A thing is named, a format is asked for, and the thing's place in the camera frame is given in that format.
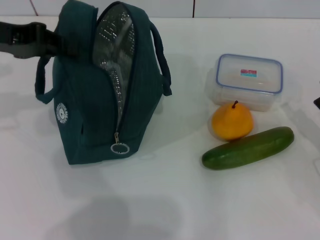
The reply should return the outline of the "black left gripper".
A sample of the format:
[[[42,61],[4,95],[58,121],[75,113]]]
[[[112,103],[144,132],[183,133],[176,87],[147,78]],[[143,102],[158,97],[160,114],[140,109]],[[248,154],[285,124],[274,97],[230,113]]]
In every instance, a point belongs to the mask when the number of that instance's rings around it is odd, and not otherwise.
[[[59,24],[54,31],[40,22],[12,24],[0,22],[0,52],[18,59],[44,56],[78,55],[78,44],[59,33]]]

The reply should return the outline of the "dark teal insulated lunch bag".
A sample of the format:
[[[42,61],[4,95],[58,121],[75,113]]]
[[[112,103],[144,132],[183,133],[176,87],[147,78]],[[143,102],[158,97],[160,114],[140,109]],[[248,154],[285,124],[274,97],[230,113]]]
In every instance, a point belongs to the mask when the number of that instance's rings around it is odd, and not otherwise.
[[[116,1],[102,13],[68,0],[55,33],[77,47],[75,57],[53,61],[45,91],[48,57],[38,61],[35,94],[54,103],[70,165],[130,157],[139,150],[162,96],[170,96],[171,74],[161,36],[146,12]]]

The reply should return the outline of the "clear lunch box blue rim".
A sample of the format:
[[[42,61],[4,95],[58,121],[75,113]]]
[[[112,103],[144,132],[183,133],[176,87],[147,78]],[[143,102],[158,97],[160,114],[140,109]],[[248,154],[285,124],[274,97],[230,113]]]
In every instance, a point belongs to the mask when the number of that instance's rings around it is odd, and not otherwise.
[[[279,61],[227,53],[207,73],[205,92],[217,105],[237,100],[250,110],[267,112],[283,87]]]

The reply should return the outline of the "green cucumber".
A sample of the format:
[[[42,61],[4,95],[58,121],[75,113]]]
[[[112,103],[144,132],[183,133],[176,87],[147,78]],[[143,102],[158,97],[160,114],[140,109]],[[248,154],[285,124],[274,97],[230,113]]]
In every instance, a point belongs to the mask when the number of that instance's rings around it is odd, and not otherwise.
[[[294,140],[290,127],[275,127],[219,145],[204,153],[201,162],[204,167],[216,171],[238,168],[274,156]]]

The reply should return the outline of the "orange pear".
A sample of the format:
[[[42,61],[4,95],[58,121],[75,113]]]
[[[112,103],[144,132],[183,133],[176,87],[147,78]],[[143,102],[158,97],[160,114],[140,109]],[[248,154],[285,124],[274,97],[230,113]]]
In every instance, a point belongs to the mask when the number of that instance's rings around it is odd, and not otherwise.
[[[214,112],[211,127],[217,137],[229,142],[247,136],[254,128],[254,119],[249,108],[236,100]]]

